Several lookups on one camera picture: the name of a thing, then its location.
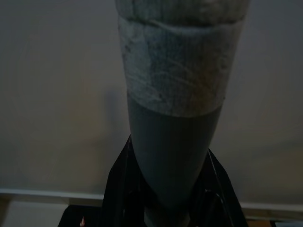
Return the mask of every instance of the gray wall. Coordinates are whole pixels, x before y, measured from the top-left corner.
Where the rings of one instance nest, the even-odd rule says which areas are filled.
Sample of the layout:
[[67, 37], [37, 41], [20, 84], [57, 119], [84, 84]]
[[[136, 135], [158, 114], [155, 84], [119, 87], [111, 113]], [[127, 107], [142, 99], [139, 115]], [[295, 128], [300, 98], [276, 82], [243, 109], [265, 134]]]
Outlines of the gray wall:
[[[211, 149], [241, 201], [303, 204], [303, 1], [253, 0]], [[129, 134], [113, 0], [0, 2], [0, 189], [103, 193]]]

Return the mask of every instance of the gray body tube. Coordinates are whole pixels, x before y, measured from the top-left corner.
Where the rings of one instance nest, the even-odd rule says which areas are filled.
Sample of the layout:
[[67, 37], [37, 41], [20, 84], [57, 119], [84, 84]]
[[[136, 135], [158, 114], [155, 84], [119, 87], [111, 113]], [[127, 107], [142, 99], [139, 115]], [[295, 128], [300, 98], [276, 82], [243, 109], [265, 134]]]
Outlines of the gray body tube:
[[151, 210], [152, 225], [186, 219], [248, 3], [116, 0], [134, 152], [167, 214]]

